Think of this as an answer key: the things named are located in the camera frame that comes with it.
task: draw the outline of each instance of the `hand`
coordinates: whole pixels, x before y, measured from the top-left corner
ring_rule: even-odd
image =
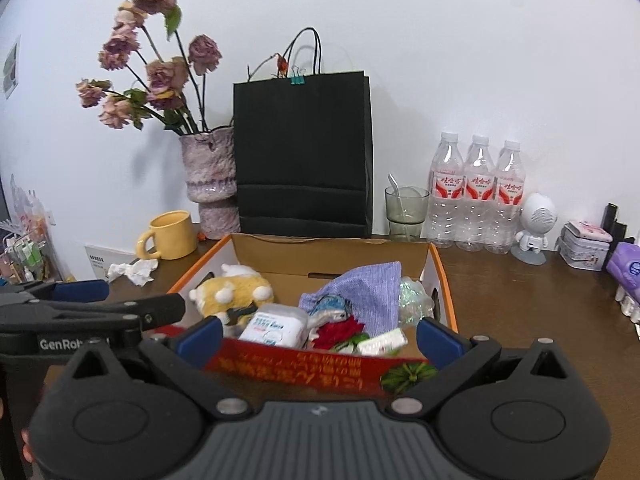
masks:
[[[27,430],[22,430],[20,434],[24,441],[24,446],[22,446],[22,456],[27,462],[33,463],[33,455],[31,454],[31,448],[29,447],[29,432]]]

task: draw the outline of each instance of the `bottle cap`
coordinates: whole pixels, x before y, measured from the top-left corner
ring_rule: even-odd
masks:
[[[507,150],[515,150],[516,152],[518,152],[520,150],[520,143],[516,140],[505,140],[504,147]]]
[[[458,134],[443,132],[440,138],[446,142],[458,142]]]
[[[474,142],[474,144],[480,144],[481,146],[488,146],[489,145],[489,137],[484,136],[484,135],[474,135],[473,136],[473,142]]]

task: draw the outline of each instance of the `teal binder clip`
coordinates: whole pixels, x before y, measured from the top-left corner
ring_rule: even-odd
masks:
[[[300,75],[300,70],[292,69],[293,75],[289,78],[291,79],[292,85],[303,85],[305,83],[305,77]]]

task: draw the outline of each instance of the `black paper bag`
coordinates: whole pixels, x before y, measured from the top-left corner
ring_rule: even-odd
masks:
[[[241,231],[370,237],[369,78],[319,74],[234,85]]]

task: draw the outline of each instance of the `cardboard box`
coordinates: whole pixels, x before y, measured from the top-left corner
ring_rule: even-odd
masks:
[[[189,291],[209,273],[220,276],[222,264],[251,266],[269,280],[277,303],[297,306],[303,292],[315,292],[354,267],[396,260],[402,265],[403,276],[421,280],[436,303],[440,321],[457,330],[444,269],[431,244],[246,234],[224,237],[169,290],[178,292],[187,304],[185,316],[176,326],[186,328],[202,318],[189,300]],[[426,364],[415,345],[415,330],[406,334],[410,344],[394,358],[287,349],[226,338],[206,368],[352,394],[395,394],[398,392],[392,391],[387,381],[386,391],[381,386],[381,378],[390,369],[399,370],[404,365],[403,369],[410,373],[412,367]]]

